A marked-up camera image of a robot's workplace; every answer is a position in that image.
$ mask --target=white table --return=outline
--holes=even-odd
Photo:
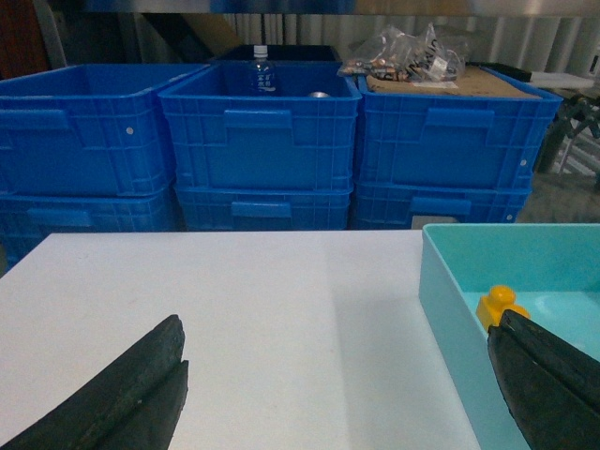
[[[410,231],[52,235],[0,280],[0,443],[177,313],[170,449],[477,449],[420,261]]]

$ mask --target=plastic water bottle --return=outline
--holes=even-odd
[[[275,67],[267,60],[266,45],[254,46],[254,61],[250,63],[250,92],[254,96],[275,96]]]

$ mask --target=bottle label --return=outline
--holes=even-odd
[[[264,92],[275,92],[275,73],[259,73],[256,89]]]

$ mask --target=metal shelf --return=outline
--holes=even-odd
[[[598,0],[49,0],[89,12],[600,17]]]

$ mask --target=crate handle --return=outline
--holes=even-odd
[[[70,129],[62,110],[2,110],[0,129]]]
[[[232,214],[239,218],[291,218],[288,202],[233,202]]]
[[[468,216],[471,213],[471,201],[458,199],[432,199],[412,197],[411,212],[417,214],[435,214],[436,216]]]
[[[429,108],[426,125],[434,127],[491,128],[494,111]]]
[[[292,112],[287,110],[225,110],[227,128],[292,128]]]
[[[36,225],[73,228],[92,228],[94,226],[90,213],[87,211],[31,208],[27,210],[27,216]]]

